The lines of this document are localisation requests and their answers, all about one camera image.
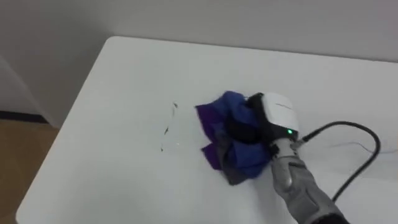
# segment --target blue cloth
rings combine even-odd
[[[227,91],[218,100],[211,103],[211,106],[224,119],[231,114],[236,121],[258,127],[253,111],[245,106],[246,100],[240,93]],[[215,133],[225,132],[223,123],[212,124]],[[228,151],[228,163],[239,169],[249,178],[257,177],[264,166],[271,160],[271,156],[261,143],[244,144],[233,141]]]

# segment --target floor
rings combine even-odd
[[[15,213],[58,134],[49,124],[0,119],[0,224]]]

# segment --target black cable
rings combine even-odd
[[[367,132],[368,134],[370,134],[373,139],[374,142],[376,143],[376,147],[374,149],[374,152],[372,153],[371,157],[363,164],[361,165],[355,172],[353,175],[351,175],[351,177],[349,177],[346,182],[338,189],[338,191],[336,192],[335,196],[333,196],[332,201],[336,202],[337,199],[339,198],[339,196],[344,192],[344,190],[350,185],[350,183],[352,183],[352,181],[357,178],[357,176],[359,174],[361,174],[366,168],[369,167],[369,165],[372,164],[372,162],[376,159],[376,157],[379,155],[380,153],[380,148],[381,148],[381,143],[380,143],[380,139],[377,136],[377,134],[375,132],[373,132],[372,130],[370,130],[369,128],[361,125],[361,124],[357,124],[354,122],[349,122],[349,121],[335,121],[335,122],[331,122],[328,123],[316,130],[314,130],[313,132],[311,132],[310,134],[304,136],[301,141],[303,143],[308,142],[309,140],[311,140],[312,138],[314,138],[315,136],[317,136],[318,134],[320,134],[322,131],[332,127],[332,126],[336,126],[336,125],[347,125],[347,126],[351,126],[351,127],[355,127],[355,128],[359,128],[365,132]]]

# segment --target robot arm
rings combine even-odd
[[[275,191],[298,224],[348,224],[334,202],[318,188],[305,163],[291,149],[289,139],[278,139],[279,154],[272,161]]]
[[[248,99],[248,106],[259,122],[262,143],[271,145],[275,191],[298,224],[349,224],[292,148],[298,124],[289,99],[275,93],[258,93]]]

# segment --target thin wire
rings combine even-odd
[[[362,145],[361,143],[359,143],[359,142],[356,142],[356,141],[352,141],[352,142],[344,142],[344,143],[339,143],[339,144],[334,144],[334,145],[331,145],[331,146],[329,146],[329,148],[333,148],[333,147],[341,147],[341,146],[349,146],[349,145],[353,145],[353,144],[355,144],[355,145],[359,145],[359,146],[361,146],[364,150],[366,150],[366,151],[368,151],[368,152],[370,152],[370,153],[373,153],[373,151],[372,150],[370,150],[370,149],[368,149],[368,148],[366,148],[364,145]],[[392,154],[392,153],[395,153],[395,152],[398,152],[398,149],[394,149],[394,150],[390,150],[390,151],[384,151],[384,152],[380,152],[380,154]]]
[[[164,150],[164,147],[163,147],[163,145],[164,145],[164,139],[165,139],[166,134],[168,133],[168,131],[169,131],[169,129],[170,129],[172,123],[173,123],[174,116],[175,116],[175,111],[176,111],[177,109],[178,109],[178,104],[177,104],[176,102],[173,102],[173,104],[172,104],[172,116],[171,116],[171,119],[170,119],[169,124],[166,126],[166,130],[165,130],[164,133],[163,133],[163,139],[162,139],[162,142],[161,142],[161,144],[160,144],[160,151],[162,151],[162,152],[163,152],[163,150]]]

